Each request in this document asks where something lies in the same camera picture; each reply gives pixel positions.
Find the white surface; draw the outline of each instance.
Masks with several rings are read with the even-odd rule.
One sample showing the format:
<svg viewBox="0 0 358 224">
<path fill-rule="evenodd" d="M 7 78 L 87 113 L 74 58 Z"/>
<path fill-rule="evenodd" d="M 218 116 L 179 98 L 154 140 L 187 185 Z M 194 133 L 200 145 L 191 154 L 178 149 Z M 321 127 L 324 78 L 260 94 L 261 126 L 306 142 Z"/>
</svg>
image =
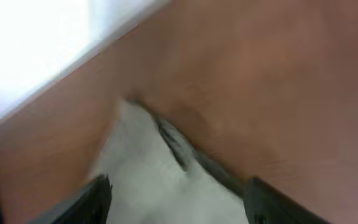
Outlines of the white surface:
<svg viewBox="0 0 358 224">
<path fill-rule="evenodd" d="M 122 102 L 119 118 L 92 177 L 108 174 L 112 201 L 107 223 L 246 224 L 242 199 L 194 160 L 180 168 L 152 117 Z"/>
<path fill-rule="evenodd" d="M 64 69 L 115 30 L 163 1 L 0 0 L 0 119 L 46 83 L 67 75 Z"/>
</svg>

